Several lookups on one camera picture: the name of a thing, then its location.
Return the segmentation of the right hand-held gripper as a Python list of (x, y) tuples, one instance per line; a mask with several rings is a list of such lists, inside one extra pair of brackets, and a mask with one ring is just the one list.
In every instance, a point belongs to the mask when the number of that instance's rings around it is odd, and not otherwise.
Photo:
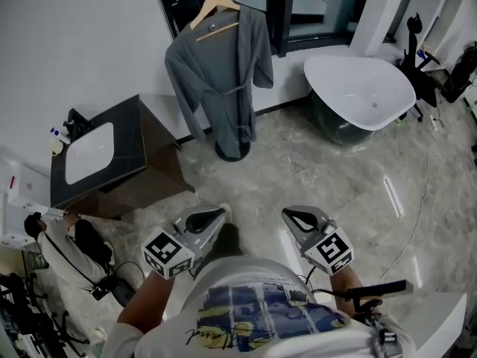
[(310, 264), (333, 276), (353, 261), (353, 247), (342, 227), (318, 207), (294, 205), (282, 219)]

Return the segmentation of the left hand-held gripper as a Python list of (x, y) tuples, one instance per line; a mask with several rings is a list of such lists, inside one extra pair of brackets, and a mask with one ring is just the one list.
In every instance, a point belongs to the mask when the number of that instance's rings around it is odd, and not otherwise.
[(227, 212), (221, 207), (207, 204), (186, 208), (176, 222), (152, 230), (142, 244), (145, 262), (165, 279), (197, 268), (226, 218)]

